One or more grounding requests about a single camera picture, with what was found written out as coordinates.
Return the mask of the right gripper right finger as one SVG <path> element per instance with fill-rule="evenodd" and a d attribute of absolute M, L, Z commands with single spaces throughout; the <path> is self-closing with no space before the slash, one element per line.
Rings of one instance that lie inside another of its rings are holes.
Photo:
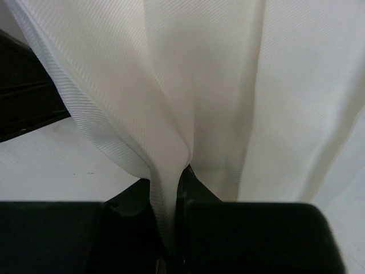
<path fill-rule="evenodd" d="M 223 202 L 186 168 L 176 201 L 177 273 L 345 273 L 329 224 L 305 203 Z"/>

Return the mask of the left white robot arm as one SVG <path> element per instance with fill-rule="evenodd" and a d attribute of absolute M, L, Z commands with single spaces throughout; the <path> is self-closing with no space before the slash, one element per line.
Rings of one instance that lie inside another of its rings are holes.
<path fill-rule="evenodd" d="M 1 142 L 70 117 L 27 45 L 1 31 Z"/>

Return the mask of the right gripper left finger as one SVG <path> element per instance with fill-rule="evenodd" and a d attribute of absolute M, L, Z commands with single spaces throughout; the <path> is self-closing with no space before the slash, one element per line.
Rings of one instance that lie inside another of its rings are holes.
<path fill-rule="evenodd" d="M 155 273 L 160 255 L 145 179 L 107 202 L 1 203 L 2 273 Z"/>

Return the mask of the white pleated skirt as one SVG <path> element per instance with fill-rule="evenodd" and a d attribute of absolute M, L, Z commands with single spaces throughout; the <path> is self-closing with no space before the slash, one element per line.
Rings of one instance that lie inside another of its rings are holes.
<path fill-rule="evenodd" d="M 7 1 L 81 131 L 151 181 L 174 253 L 183 169 L 310 202 L 364 238 L 363 1 Z"/>

